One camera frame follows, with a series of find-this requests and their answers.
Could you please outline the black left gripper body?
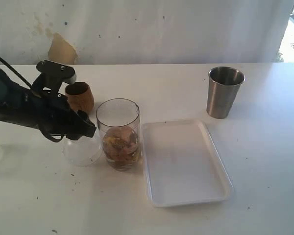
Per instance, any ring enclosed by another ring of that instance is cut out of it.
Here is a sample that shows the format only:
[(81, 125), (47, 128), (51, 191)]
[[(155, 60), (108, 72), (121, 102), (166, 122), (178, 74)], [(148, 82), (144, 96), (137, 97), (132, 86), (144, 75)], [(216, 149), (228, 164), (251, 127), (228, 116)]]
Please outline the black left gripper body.
[(81, 115), (70, 108), (65, 96), (32, 92), (31, 105), (33, 127), (48, 140), (81, 138)]

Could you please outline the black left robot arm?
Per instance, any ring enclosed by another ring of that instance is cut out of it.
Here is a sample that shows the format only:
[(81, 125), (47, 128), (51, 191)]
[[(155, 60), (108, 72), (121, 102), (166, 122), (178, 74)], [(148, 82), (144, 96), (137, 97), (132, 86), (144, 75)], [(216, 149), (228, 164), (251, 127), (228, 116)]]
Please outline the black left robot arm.
[(35, 92), (13, 82), (0, 69), (0, 121), (39, 130), (52, 142), (64, 137), (92, 138), (96, 127), (88, 114), (75, 112), (65, 95), (51, 91)]

